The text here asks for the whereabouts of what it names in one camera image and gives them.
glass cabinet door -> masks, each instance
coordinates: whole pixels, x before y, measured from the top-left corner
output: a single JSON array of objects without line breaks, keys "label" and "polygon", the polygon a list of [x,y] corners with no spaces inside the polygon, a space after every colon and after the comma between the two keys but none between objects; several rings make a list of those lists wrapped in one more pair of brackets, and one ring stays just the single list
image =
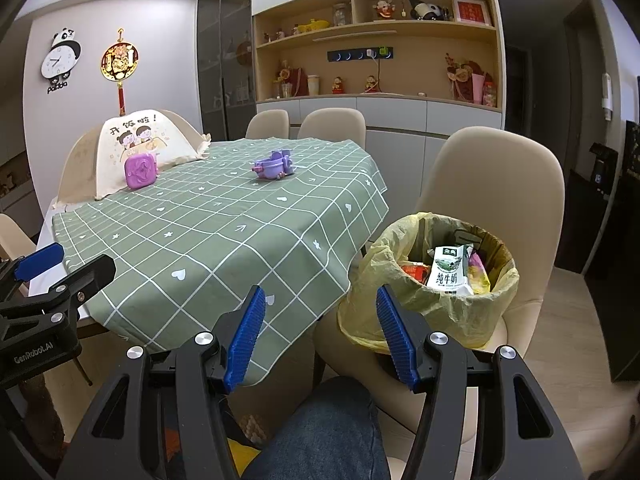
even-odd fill
[{"label": "glass cabinet door", "polygon": [[251,0],[220,0],[222,88],[229,140],[244,138],[255,115]]},{"label": "glass cabinet door", "polygon": [[220,64],[220,0],[198,0],[196,24],[202,131],[213,141],[228,140]]}]

purple square container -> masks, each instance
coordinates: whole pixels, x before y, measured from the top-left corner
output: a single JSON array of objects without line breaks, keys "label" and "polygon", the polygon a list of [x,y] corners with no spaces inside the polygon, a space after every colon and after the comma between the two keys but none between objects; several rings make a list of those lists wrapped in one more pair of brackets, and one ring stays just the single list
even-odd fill
[{"label": "purple square container", "polygon": [[124,161],[124,175],[131,189],[140,189],[156,181],[158,165],[153,153],[131,155]]}]

purple toy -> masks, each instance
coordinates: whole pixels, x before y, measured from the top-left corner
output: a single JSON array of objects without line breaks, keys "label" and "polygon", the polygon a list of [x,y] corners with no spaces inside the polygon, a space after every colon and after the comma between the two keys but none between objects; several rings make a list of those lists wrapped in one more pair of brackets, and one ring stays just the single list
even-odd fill
[{"label": "purple toy", "polygon": [[269,158],[256,160],[251,170],[258,174],[258,178],[279,180],[283,176],[294,173],[295,167],[293,166],[290,155],[291,150],[271,152]]},{"label": "purple toy", "polygon": [[156,181],[158,165],[153,153],[131,155],[124,161],[124,175],[131,189],[140,189]]}]

yellow toy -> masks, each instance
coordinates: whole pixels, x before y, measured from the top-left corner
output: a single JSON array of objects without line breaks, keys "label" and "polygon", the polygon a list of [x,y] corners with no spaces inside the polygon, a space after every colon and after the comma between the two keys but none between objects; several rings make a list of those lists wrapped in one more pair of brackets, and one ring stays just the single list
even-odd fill
[{"label": "yellow toy", "polygon": [[299,25],[298,32],[311,32],[312,30],[320,30],[321,28],[327,28],[331,25],[327,20],[314,20],[311,19],[311,23],[307,25]]}]

panda clock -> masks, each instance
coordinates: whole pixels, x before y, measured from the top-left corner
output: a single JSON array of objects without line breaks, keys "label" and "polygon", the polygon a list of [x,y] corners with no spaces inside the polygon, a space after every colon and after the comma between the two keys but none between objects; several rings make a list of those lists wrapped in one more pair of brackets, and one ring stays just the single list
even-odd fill
[{"label": "panda clock", "polygon": [[80,44],[74,40],[74,32],[63,28],[53,36],[49,53],[42,61],[42,76],[51,84],[49,91],[66,86],[66,79],[80,57]]}]

